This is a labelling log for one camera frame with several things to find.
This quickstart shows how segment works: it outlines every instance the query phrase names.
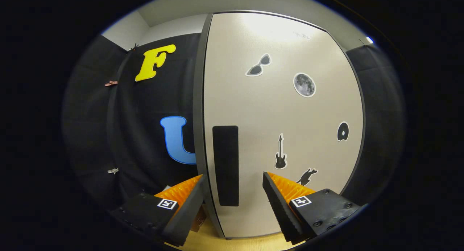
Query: door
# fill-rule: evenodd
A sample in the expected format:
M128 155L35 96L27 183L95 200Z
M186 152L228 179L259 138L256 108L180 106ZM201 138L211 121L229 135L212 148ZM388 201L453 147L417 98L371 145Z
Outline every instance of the door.
M280 231L263 171L341 193L363 137L360 88L324 30L261 13L218 13L204 63L204 146L227 238Z

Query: blue letter u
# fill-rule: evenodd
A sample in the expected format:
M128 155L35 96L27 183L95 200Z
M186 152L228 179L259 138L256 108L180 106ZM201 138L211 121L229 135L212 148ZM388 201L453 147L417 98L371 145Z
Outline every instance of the blue letter u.
M177 162L195 165L197 163L195 153L185 150L182 139L182 127L187 120L184 117L172 116L162 118L159 123L164 128L167 153Z

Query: wooden floor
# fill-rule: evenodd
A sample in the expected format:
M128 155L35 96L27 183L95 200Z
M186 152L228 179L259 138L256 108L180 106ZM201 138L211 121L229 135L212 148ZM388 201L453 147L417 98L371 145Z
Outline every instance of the wooden floor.
M298 244L292 245L290 242L286 242L282 233L256 238L225 240L218 237L211 220L207 218L197 233L190 231L184 246L172 247L184 251L280 251L294 246L298 246Z

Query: yellow letter f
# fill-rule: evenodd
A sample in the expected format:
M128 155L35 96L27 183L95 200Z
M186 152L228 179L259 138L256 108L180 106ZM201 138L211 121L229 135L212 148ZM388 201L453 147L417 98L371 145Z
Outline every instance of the yellow letter f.
M166 53L163 52L172 54L174 51L174 44L146 51L144 53L145 59L142 63L139 74L136 76L136 81L153 78L156 75L156 71L153 70L153 66L156 64L156 67L159 68L163 66L164 61L166 60Z

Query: clothespin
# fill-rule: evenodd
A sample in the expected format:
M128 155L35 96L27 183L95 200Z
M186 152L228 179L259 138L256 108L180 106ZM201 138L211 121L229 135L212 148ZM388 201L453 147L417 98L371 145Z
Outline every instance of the clothespin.
M129 51L135 51L137 47L138 47L138 45L137 45L137 44L134 44L134 47L131 48L131 49L129 49Z
M114 169L108 170L108 174L113 173L114 175L116 175L116 172L118 172L118 171L119 171L119 169L114 168Z
M105 84L105 87L113 86L113 85L117 85L117 81L109 81L109 83Z

